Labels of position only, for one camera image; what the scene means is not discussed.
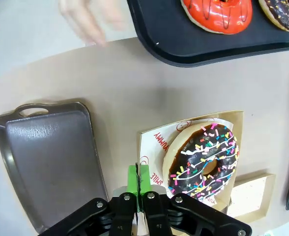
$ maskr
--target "blurry hand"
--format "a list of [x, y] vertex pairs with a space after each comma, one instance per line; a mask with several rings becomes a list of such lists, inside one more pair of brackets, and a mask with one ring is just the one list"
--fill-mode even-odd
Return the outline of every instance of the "blurry hand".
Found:
[[[117, 0], [97, 0], [108, 23], [120, 30], [123, 28], [121, 12]], [[59, 10], [74, 32], [86, 43], [105, 45], [102, 29], [95, 20], [89, 0], [59, 0]]]

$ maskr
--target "chocolate frosted donut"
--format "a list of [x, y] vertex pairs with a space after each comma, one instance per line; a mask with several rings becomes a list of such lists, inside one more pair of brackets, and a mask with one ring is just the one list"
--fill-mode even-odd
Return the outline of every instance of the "chocolate frosted donut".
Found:
[[235, 172], [236, 142], [233, 133], [218, 123], [204, 122], [183, 130], [163, 162], [163, 179], [170, 191], [198, 200], [218, 194]]
[[272, 23], [289, 31], [289, 0], [259, 0], [259, 3]]

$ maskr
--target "white table surface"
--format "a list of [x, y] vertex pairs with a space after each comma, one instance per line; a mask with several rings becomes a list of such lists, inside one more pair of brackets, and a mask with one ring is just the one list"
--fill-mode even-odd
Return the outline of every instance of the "white table surface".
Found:
[[[126, 0], [118, 0], [125, 20], [122, 31], [105, 24], [95, 1], [94, 12], [106, 39], [136, 37]], [[58, 11], [57, 0], [0, 0], [0, 75], [21, 65], [85, 47]]]
[[[244, 110], [237, 175], [276, 174], [267, 216], [256, 236], [289, 221], [289, 52], [178, 68], [148, 54], [138, 39], [49, 57], [0, 77], [0, 114], [28, 102], [81, 98], [92, 125], [106, 188], [126, 184], [137, 158], [136, 134], [172, 121]], [[36, 235], [0, 154], [0, 236]]]

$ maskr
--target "donut with colorful sprinkles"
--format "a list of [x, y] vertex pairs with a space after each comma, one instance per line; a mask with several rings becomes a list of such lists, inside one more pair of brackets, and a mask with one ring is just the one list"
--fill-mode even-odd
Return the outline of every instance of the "donut with colorful sprinkles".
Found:
[[163, 179], [172, 194], [202, 201], [218, 194], [235, 172], [237, 138], [219, 123], [203, 122], [184, 129], [163, 161]]

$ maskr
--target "cardboard box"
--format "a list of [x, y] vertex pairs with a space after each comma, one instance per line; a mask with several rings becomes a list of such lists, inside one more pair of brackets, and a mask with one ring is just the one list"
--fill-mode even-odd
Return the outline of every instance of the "cardboard box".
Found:
[[[163, 174], [162, 174], [163, 159], [168, 150], [169, 145], [183, 129], [189, 127], [191, 124], [194, 123], [194, 121], [198, 121], [201, 119], [207, 119], [208, 121], [215, 121], [213, 120], [214, 118], [226, 120], [233, 124], [232, 131], [233, 134], [237, 137], [239, 149], [241, 150], [243, 115], [244, 115], [243, 111], [217, 112], [199, 117], [180, 120], [147, 131], [141, 131], [138, 133], [137, 136], [137, 141], [139, 144], [138, 163], [149, 165], [151, 184], [161, 185], [164, 186], [166, 189], [168, 189], [167, 183], [163, 182]], [[173, 130], [172, 133], [170, 133], [171, 131], [169, 129], [166, 129], [166, 127], [173, 127], [173, 128], [175, 127], [178, 133], [177, 134], [176, 132], [174, 133]], [[151, 153], [152, 150], [158, 152], [155, 154], [159, 155], [160, 156], [159, 158], [155, 159], [150, 158], [150, 156], [147, 155], [148, 153], [147, 148], [146, 149], [142, 148], [142, 139], [145, 135], [152, 136], [152, 140], [150, 141], [152, 142], [152, 146], [150, 146], [150, 151]], [[218, 195], [214, 197], [215, 202], [214, 205], [212, 205], [214, 209], [222, 211], [229, 205], [231, 198], [231, 191], [235, 182], [235, 176], [236, 172], [234, 173], [234, 175], [232, 175], [232, 177], [229, 180], [229, 183], [225, 186], [224, 190], [222, 190]]]
[[262, 174], [236, 179], [228, 215], [249, 224], [267, 215], [276, 175]]

